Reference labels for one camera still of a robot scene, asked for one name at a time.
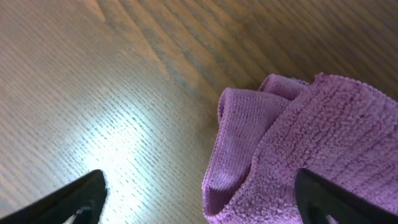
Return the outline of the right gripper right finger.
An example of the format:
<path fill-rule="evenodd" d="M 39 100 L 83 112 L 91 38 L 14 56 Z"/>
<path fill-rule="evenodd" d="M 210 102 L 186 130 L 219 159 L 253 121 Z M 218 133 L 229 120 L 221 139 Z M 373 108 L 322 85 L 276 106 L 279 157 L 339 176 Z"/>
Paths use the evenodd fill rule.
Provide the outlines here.
<path fill-rule="evenodd" d="M 295 178 L 295 199 L 304 223 L 397 223 L 397 215 L 377 207 L 308 169 Z"/>

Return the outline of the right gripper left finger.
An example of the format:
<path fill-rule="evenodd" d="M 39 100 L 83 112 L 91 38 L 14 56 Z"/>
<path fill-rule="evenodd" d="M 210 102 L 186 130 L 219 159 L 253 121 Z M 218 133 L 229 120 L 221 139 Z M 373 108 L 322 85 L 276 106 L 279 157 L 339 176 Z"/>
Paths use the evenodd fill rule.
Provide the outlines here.
<path fill-rule="evenodd" d="M 108 190 L 102 170 L 96 169 L 46 197 L 1 218 L 1 224 L 97 224 Z"/>

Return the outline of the purple cloth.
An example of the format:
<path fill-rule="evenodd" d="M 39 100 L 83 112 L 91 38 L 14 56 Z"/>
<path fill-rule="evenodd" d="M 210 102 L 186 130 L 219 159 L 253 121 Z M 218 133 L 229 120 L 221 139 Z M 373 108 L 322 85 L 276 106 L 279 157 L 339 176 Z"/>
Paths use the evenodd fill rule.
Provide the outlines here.
<path fill-rule="evenodd" d="M 272 74 L 258 90 L 225 89 L 218 124 L 201 187 L 210 223 L 300 223 L 301 168 L 397 213 L 397 102 L 368 84 Z"/>

